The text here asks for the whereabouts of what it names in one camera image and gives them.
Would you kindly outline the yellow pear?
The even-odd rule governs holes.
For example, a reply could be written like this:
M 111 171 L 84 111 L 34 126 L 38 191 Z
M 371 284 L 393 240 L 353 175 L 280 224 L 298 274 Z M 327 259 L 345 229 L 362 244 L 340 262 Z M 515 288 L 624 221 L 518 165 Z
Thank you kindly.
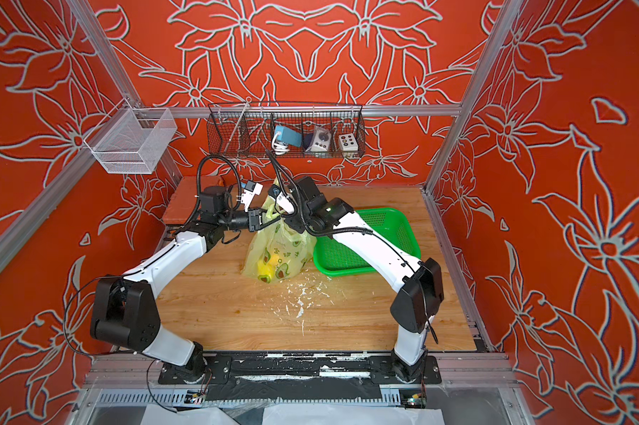
M 263 283 L 273 283 L 280 280 L 278 274 L 279 256 L 263 257 L 257 262 L 257 279 Z

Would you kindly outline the yellow plastic bag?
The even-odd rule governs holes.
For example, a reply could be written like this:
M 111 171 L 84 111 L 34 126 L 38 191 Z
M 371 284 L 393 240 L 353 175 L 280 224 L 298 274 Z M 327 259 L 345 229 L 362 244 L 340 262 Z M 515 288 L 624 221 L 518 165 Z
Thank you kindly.
M 280 188 L 278 180 L 274 181 L 271 188 L 273 187 Z M 311 236 L 308 232 L 298 234 L 283 222 L 283 212 L 276 209 L 270 195 L 271 188 L 262 206 L 262 209 L 265 210 L 264 227 L 255 232 L 248 246 L 242 270 L 244 276 L 257 281 L 259 281 L 257 279 L 257 262 L 261 258 L 279 256 L 278 274 L 280 280 L 278 281 L 281 281 L 297 276 L 303 270 L 306 263 L 312 259 L 317 244 L 316 237 Z

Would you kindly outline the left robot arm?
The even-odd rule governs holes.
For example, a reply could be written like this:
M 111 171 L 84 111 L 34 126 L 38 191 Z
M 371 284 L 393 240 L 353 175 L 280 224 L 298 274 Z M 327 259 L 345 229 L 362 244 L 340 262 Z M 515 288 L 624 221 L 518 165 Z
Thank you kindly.
M 201 189 L 193 212 L 170 244 L 121 276 L 99 281 L 91 336 L 161 361 L 187 382 L 200 379 L 206 369 L 202 346 L 163 326 L 156 299 L 187 266 L 223 241 L 225 232 L 263 228 L 263 210 L 250 207 L 262 189 L 260 183 L 242 183 L 235 205 L 223 186 Z

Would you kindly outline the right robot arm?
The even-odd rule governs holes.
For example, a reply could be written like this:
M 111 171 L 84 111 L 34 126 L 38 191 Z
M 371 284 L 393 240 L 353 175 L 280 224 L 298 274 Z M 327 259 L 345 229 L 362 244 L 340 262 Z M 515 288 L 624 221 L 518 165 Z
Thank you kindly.
M 430 324 L 444 301 L 442 270 L 392 244 L 340 198 L 326 199 L 314 180 L 303 177 L 280 188 L 284 221 L 298 233 L 329 237 L 354 251 L 390 285 L 396 297 L 390 313 L 398 324 L 392 369 L 403 383 L 421 380 L 426 368 Z

